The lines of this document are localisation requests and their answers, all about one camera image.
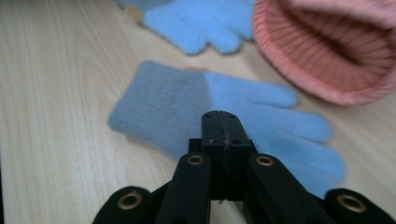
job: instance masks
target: screw hole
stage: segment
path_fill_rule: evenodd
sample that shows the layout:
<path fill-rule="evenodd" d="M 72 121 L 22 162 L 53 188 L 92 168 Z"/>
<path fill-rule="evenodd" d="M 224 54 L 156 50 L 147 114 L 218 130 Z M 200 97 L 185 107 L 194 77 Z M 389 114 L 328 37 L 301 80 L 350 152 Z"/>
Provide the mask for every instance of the screw hole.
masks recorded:
<path fill-rule="evenodd" d="M 132 193 L 124 194 L 122 197 L 120 197 L 118 206 L 122 210 L 130 210 L 141 204 L 142 200 L 142 195 L 137 191 L 134 191 Z"/>
<path fill-rule="evenodd" d="M 274 164 L 274 161 L 266 156 L 260 156 L 256 159 L 256 162 L 263 166 L 271 166 Z"/>

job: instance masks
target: light wood surface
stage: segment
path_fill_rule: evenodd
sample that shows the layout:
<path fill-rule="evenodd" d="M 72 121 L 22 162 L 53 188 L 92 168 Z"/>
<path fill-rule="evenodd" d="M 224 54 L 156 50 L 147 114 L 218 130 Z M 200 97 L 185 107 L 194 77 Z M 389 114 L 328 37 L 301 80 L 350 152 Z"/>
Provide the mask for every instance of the light wood surface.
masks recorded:
<path fill-rule="evenodd" d="M 91 223 L 117 189 L 155 190 L 176 167 L 157 149 L 112 132 L 106 119 L 144 60 L 205 67 L 289 85 L 254 43 L 233 55 L 185 56 L 113 1 L 0 2 L 0 140 L 7 223 Z M 329 119 L 346 160 L 342 187 L 396 217 L 396 93 L 367 106 L 299 108 Z M 211 223 L 244 223 L 240 204 L 213 203 Z"/>

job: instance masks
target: glove finger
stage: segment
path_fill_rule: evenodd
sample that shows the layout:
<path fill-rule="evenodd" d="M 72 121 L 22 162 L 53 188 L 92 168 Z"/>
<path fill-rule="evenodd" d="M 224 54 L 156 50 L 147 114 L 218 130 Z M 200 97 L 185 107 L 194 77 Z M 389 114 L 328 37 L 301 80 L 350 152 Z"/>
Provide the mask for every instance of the glove finger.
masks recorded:
<path fill-rule="evenodd" d="M 232 32 L 216 21 L 208 17 L 202 17 L 200 20 L 196 18 L 183 18 L 190 27 L 201 31 L 205 34 L 207 41 L 220 53 L 233 53 L 239 50 L 241 39 L 237 33 Z"/>
<path fill-rule="evenodd" d="M 164 18 L 148 11 L 143 23 L 186 54 L 197 54 L 207 45 L 206 37 L 201 32 L 177 18 Z"/>
<path fill-rule="evenodd" d="M 286 85 L 250 81 L 214 72 L 206 72 L 205 78 L 215 105 L 235 106 L 235 99 L 239 99 L 239 103 L 249 101 L 279 107 L 294 107 L 298 103 L 298 95 Z"/>
<path fill-rule="evenodd" d="M 273 155 L 285 164 L 318 170 L 334 179 L 344 177 L 344 160 L 330 147 L 282 133 L 252 136 L 251 139 L 260 153 Z"/>
<path fill-rule="evenodd" d="M 299 110 L 284 110 L 283 112 L 282 123 L 285 132 L 319 143 L 332 139 L 332 125 L 321 115 Z"/>
<path fill-rule="evenodd" d="M 253 38 L 253 6 L 236 1 L 219 6 L 223 13 L 213 13 L 213 19 L 247 40 Z"/>
<path fill-rule="evenodd" d="M 272 128 L 280 130 L 284 134 L 318 143 L 332 139 L 332 125 L 321 115 L 268 105 L 249 105 L 248 107 L 250 111 L 255 111 L 254 114 L 240 112 L 247 118 L 246 122 L 250 122 L 252 129 L 263 132 L 263 127 Z"/>

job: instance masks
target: metal rivet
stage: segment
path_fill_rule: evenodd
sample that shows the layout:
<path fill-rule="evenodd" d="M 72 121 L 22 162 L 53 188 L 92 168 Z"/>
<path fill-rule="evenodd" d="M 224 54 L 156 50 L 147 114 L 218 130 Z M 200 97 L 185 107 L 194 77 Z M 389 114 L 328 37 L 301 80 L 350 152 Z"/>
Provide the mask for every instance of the metal rivet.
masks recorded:
<path fill-rule="evenodd" d="M 367 210 L 366 205 L 362 203 L 359 199 L 346 195 L 346 194 L 341 194 L 338 195 L 337 201 L 343 205 L 346 209 L 349 209 L 352 212 L 356 213 L 363 213 Z"/>
<path fill-rule="evenodd" d="M 132 203 L 125 202 L 125 200 L 130 197 L 134 198 L 134 201 Z M 142 195 L 140 193 L 134 191 L 132 193 L 124 194 L 122 197 L 120 197 L 118 206 L 120 209 L 129 210 L 129 209 L 136 208 L 139 204 L 142 203 L 142 200 L 143 200 Z"/>
<path fill-rule="evenodd" d="M 204 162 L 204 158 L 201 156 L 190 156 L 187 158 L 187 162 L 191 165 L 199 165 Z"/>
<path fill-rule="evenodd" d="M 274 164 L 274 161 L 266 156 L 260 156 L 256 159 L 256 162 L 263 166 L 271 166 Z"/>

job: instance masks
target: glove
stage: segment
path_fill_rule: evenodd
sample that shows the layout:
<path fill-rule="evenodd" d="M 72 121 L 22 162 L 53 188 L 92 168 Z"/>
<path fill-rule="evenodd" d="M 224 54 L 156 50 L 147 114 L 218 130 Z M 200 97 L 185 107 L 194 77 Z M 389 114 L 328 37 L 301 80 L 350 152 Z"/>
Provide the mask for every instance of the glove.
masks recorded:
<path fill-rule="evenodd" d="M 207 44 L 220 53 L 237 51 L 251 40 L 251 0 L 117 0 L 137 21 L 177 46 L 197 54 Z"/>
<path fill-rule="evenodd" d="M 330 123 L 293 109 L 297 102 L 284 85 L 144 62 L 108 123 L 178 159 L 188 153 L 190 138 L 201 137 L 204 113 L 233 113 L 260 153 L 279 158 L 309 192 L 324 197 L 343 179 L 345 165 L 322 144 L 332 138 Z"/>

